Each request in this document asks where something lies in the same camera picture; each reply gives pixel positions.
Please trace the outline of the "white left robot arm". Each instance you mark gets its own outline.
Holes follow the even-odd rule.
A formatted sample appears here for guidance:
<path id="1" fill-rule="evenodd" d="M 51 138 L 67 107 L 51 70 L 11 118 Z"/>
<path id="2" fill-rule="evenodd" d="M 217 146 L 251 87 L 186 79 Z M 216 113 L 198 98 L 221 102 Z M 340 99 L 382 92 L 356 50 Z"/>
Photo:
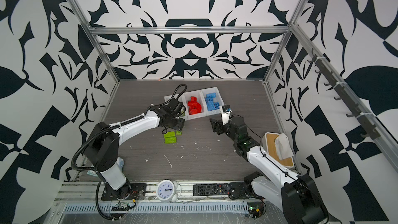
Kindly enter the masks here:
<path id="1" fill-rule="evenodd" d="M 180 84 L 171 98 L 164 103 L 149 106 L 142 114 L 110 125 L 100 122 L 88 139 L 78 148 L 71 160 L 75 171 L 93 171 L 102 182 L 113 190 L 127 188 L 127 178 L 117 165 L 119 146 L 129 139 L 148 130 L 162 128 L 162 134 L 169 130 L 181 131 L 185 120 L 181 118 L 186 110 L 180 97 L 187 85 Z"/>

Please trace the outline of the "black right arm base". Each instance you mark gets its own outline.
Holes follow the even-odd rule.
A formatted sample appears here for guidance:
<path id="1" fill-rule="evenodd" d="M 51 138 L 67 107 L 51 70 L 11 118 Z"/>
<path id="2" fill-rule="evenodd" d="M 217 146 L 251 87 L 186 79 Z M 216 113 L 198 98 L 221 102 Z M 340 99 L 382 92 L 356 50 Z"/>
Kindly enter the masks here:
<path id="1" fill-rule="evenodd" d="M 258 196 L 254 193 L 250 183 L 238 182 L 229 183 L 229 198 L 231 200 L 257 199 Z"/>

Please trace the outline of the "blue lego brick studs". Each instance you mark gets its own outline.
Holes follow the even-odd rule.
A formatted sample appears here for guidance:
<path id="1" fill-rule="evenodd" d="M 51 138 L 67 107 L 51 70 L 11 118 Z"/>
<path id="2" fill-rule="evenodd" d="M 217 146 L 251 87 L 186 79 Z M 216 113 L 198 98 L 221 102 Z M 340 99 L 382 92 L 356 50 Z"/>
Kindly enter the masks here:
<path id="1" fill-rule="evenodd" d="M 217 97 L 216 93 L 208 93 L 208 94 L 206 94 L 206 98 L 208 98 L 208 99 L 214 99 L 216 97 Z"/>

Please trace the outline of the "green slanted lego brick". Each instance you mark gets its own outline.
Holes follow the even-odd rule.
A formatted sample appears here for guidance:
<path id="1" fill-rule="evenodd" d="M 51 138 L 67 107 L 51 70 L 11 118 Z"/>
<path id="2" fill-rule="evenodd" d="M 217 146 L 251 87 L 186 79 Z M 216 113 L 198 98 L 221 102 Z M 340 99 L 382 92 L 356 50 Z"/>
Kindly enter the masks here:
<path id="1" fill-rule="evenodd" d="M 177 137 L 173 136 L 173 137 L 167 137 L 165 138 L 165 144 L 174 144 L 177 143 Z"/>

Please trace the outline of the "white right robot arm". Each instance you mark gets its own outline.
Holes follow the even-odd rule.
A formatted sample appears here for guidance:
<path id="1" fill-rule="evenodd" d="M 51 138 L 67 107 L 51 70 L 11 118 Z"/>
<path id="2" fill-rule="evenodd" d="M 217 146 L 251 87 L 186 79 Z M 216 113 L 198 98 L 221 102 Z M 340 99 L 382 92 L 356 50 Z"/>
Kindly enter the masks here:
<path id="1" fill-rule="evenodd" d="M 298 175 L 271 157 L 253 139 L 244 118 L 232 116 L 227 122 L 211 118 L 214 133 L 226 134 L 235 151 L 260 173 L 245 178 L 249 189 L 279 208 L 289 224 L 326 224 L 329 213 L 315 181 L 307 174 Z"/>

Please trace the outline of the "blue lego brick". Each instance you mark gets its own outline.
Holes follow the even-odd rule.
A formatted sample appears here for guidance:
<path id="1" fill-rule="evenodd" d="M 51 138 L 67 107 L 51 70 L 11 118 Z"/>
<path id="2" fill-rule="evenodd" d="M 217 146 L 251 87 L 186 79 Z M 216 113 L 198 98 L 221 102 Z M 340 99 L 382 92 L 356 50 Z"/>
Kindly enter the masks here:
<path id="1" fill-rule="evenodd" d="M 218 111 L 220 109 L 219 102 L 214 102 L 213 100 L 207 101 L 206 106 L 208 111 Z"/>

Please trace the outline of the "red D-shaped lego piece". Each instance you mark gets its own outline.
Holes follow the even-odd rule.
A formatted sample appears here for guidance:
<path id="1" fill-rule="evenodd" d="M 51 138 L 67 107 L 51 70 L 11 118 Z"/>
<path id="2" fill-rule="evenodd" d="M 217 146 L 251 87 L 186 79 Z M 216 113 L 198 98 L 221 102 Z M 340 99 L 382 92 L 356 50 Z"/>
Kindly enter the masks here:
<path id="1" fill-rule="evenodd" d="M 197 97 L 191 96 L 190 100 L 187 102 L 189 115 L 196 115 L 202 112 L 202 106 L 198 102 Z"/>

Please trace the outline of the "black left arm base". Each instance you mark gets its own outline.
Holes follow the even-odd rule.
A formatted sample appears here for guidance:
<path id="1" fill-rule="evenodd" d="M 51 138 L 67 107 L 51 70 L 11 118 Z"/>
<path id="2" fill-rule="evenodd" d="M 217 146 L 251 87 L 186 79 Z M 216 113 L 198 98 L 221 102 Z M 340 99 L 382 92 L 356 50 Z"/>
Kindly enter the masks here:
<path id="1" fill-rule="evenodd" d="M 125 183 L 120 189 L 114 190 L 108 183 L 106 183 L 101 200 L 138 200 L 140 197 L 145 196 L 146 188 L 146 183 Z"/>

